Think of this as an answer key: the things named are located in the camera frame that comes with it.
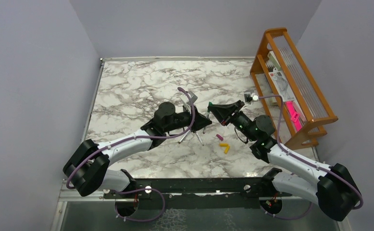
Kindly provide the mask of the magenta pen cap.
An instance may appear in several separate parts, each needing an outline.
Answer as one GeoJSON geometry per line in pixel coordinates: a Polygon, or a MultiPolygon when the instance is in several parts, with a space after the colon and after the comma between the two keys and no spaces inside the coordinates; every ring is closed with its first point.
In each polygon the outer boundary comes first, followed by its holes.
{"type": "Polygon", "coordinates": [[[216,134],[216,137],[217,137],[219,140],[221,140],[221,141],[224,140],[223,137],[222,137],[221,135],[219,135],[219,134],[216,134]]]}

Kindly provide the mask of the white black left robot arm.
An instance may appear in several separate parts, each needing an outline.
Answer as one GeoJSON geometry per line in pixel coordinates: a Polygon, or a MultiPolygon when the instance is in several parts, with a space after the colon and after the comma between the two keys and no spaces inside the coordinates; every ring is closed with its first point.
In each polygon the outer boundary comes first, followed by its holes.
{"type": "Polygon", "coordinates": [[[69,179],[68,188],[76,189],[82,197],[99,189],[116,190],[120,196],[130,197],[134,193],[131,175],[125,170],[111,171],[109,166],[158,147],[173,130],[195,132],[211,124],[197,109],[193,113],[187,109],[177,113],[172,103],[161,103],[153,118],[128,136],[101,144],[91,139],[83,141],[62,169],[69,179]]]}

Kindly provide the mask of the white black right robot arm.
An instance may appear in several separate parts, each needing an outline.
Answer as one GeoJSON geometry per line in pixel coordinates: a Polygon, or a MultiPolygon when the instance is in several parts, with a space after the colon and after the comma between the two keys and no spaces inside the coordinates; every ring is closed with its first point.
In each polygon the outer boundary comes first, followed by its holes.
{"type": "Polygon", "coordinates": [[[234,125],[253,144],[252,154],[266,163],[282,167],[291,174],[278,172],[261,182],[261,191],[272,196],[276,192],[301,197],[315,205],[329,218],[343,221],[350,211],[363,206],[359,191],[348,169],[306,158],[277,141],[272,119],[261,115],[250,119],[241,109],[244,102],[211,104],[208,110],[222,126],[234,125]]]}

